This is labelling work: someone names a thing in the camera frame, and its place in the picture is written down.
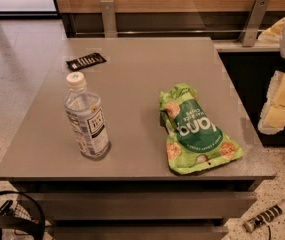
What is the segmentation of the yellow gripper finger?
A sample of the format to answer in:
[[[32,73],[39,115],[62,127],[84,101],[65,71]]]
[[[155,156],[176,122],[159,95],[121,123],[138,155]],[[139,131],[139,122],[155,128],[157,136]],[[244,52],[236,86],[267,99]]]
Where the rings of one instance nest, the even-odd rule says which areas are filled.
[[[278,43],[280,41],[280,35],[283,29],[285,18],[278,20],[271,27],[264,30],[258,37],[260,42],[265,43]]]

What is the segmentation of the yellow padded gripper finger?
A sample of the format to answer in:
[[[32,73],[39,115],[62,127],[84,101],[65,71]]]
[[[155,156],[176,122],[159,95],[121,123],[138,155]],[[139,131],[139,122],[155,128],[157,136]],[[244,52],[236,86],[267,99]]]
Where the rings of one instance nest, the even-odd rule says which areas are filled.
[[[276,71],[270,80],[267,101],[258,123],[258,130],[266,135],[274,135],[285,128],[285,72]]]

